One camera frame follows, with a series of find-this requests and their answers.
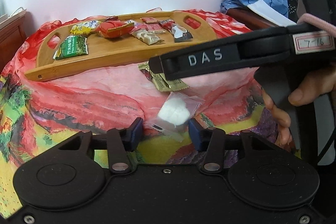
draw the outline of screw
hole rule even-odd
[[[210,162],[204,165],[204,169],[206,171],[218,171],[221,168],[219,164],[215,164],[214,162]]]
[[[164,169],[163,170],[163,173],[164,174],[170,174],[172,172],[172,170],[170,170],[170,169]]]
[[[310,222],[310,217],[309,216],[303,216],[299,220],[300,224],[308,224],[309,222]]]
[[[118,163],[112,165],[112,169],[114,171],[125,171],[125,170],[128,169],[128,164],[126,164],[124,162],[118,162]]]
[[[33,224],[35,222],[35,219],[32,216],[25,216],[23,218],[23,221],[27,224]]]

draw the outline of yellow snack packet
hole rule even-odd
[[[95,28],[100,25],[101,21],[99,20],[92,20],[78,23],[72,26],[70,33],[72,35],[82,35],[87,36],[89,35]]]

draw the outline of wooden tray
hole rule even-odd
[[[191,42],[175,43],[173,36],[167,32],[159,35],[164,42],[147,45],[139,39],[124,35],[120,38],[106,39],[92,34],[87,39],[88,55],[54,60],[53,55],[58,48],[50,48],[47,43],[53,36],[58,36],[63,42],[69,35],[73,25],[62,26],[51,32],[42,42],[36,59],[36,68],[25,73],[29,80],[48,81],[65,76],[76,75],[86,70],[102,67],[114,67],[148,61],[150,57],[171,52],[180,48],[208,42],[217,38],[211,26],[199,16],[185,12],[154,12],[129,14],[119,16],[119,20],[129,19],[141,22],[142,17],[154,17],[159,20],[173,19],[177,24],[192,33],[194,39]],[[193,18],[201,25],[193,29],[185,23],[188,18]]]

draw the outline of snack packet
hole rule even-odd
[[[139,64],[138,68],[160,92],[180,91],[189,88],[189,86],[181,81],[181,79],[168,81],[163,73],[153,73],[149,69],[148,62]]]
[[[61,45],[59,45],[53,58],[55,60],[61,60],[88,54],[86,40],[86,37],[79,35],[68,36]]]
[[[148,33],[152,34],[164,34],[166,30],[154,30],[154,31],[148,31]]]
[[[163,20],[160,22],[162,28],[171,32],[174,36],[174,42],[186,42],[193,39],[193,35],[185,28],[177,25],[172,19]]]
[[[155,23],[155,24],[146,24],[146,30],[149,32],[152,31],[165,31],[164,28],[160,26],[160,24]]]
[[[105,18],[105,21],[116,21],[116,20],[118,20],[118,16],[111,16],[111,17]]]
[[[172,92],[156,118],[150,120],[148,125],[166,135],[170,132],[184,133],[189,120],[203,102],[204,100],[197,96],[190,97],[183,93]]]
[[[95,28],[99,26],[101,21],[99,20],[92,20],[87,22],[81,22],[74,26],[72,26],[70,30],[70,34],[72,35],[89,35]]]
[[[160,20],[154,18],[154,17],[143,17],[141,20],[145,23],[152,24],[152,23],[159,23]]]
[[[135,20],[127,20],[127,21],[124,21],[126,24],[130,24],[130,23],[134,23],[134,28],[129,32],[129,34],[132,34],[132,32],[135,32],[137,30],[140,30],[140,29],[146,29],[146,24],[142,23],[142,22],[137,22]]]
[[[157,42],[164,41],[163,39],[160,39],[157,35],[149,33],[147,30],[144,29],[132,32],[131,35],[141,40],[142,42],[145,42],[147,45],[153,45]]]
[[[134,29],[134,23],[125,23],[122,21],[105,21],[102,22],[93,32],[98,33],[101,37],[117,38],[129,33]]]

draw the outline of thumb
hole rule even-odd
[[[307,105],[321,94],[331,92],[336,83],[336,66],[311,71],[288,97],[294,106]]]

